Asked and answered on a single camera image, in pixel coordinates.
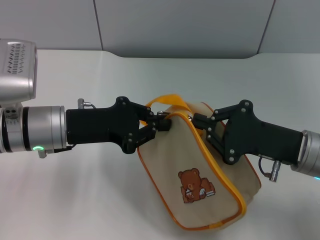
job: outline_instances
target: white table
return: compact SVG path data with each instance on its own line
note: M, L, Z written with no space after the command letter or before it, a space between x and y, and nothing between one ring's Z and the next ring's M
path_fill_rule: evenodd
M144 104L178 93L213 108L251 100L258 118L320 132L320 54L259 54L248 59L138 59L102 51L39 50L37 97L25 106L76 108L84 98L109 107L126 96ZM258 158L249 156L258 169ZM272 162L263 167L270 170ZM39 159L0 156L1 240L316 240L320 181L283 165L240 221L218 232L180 229L137 154L112 143L77 145Z

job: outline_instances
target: bag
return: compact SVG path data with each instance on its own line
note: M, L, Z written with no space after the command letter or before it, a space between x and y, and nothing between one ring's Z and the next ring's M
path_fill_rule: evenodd
M207 104L187 103L170 94L146 106L155 102L171 105L166 110L171 129L157 132L137 152L173 220L186 230L221 229L239 220L261 187L247 157L234 165L225 164L206 141L205 131L193 126L193 113L213 114ZM217 123L218 136L223 136L224 128L222 122Z

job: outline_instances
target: bear illustration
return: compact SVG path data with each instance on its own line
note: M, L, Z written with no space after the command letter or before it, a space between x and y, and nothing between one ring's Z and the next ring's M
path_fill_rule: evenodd
M199 170L180 171L178 177L181 180L181 193L184 203L193 203L204 199L206 196L212 196L216 193L215 187L206 177L201 178Z

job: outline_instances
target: ventilation grille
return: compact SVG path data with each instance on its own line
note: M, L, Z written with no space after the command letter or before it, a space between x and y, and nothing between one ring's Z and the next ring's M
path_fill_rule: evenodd
M26 45L23 43L14 43L9 47L7 60L7 72L10 74L20 74L24 71L24 60Z

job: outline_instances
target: gray wall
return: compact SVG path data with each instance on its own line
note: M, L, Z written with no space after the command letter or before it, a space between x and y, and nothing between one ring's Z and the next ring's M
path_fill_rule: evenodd
M276 0L272 11L273 3L0 0L0 38L31 40L40 49L105 50L122 57L320 53L320 1Z

